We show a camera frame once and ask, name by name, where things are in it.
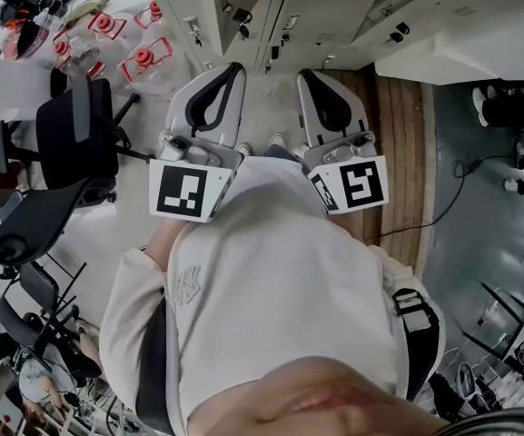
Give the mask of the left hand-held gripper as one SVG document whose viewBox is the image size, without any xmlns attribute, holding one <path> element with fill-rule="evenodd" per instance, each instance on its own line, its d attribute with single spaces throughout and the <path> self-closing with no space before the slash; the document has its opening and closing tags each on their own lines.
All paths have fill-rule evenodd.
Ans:
<svg viewBox="0 0 524 436">
<path fill-rule="evenodd" d="M 150 214 L 197 223 L 215 216 L 244 159 L 227 146 L 236 145 L 245 85 L 244 68 L 231 63 L 174 95 L 165 130 L 175 135 L 149 162 Z"/>
</svg>

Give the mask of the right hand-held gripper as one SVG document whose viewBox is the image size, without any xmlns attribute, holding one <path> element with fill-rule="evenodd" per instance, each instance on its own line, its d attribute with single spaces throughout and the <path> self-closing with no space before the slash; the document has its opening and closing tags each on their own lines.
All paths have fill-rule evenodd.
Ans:
<svg viewBox="0 0 524 436">
<path fill-rule="evenodd" d="M 386 159 L 377 154 L 375 134 L 367 131 L 368 119 L 358 95 L 341 81 L 311 69 L 297 74 L 297 87 L 307 142 L 315 146 L 304 155 L 308 179 L 327 214 L 388 203 Z"/>
</svg>

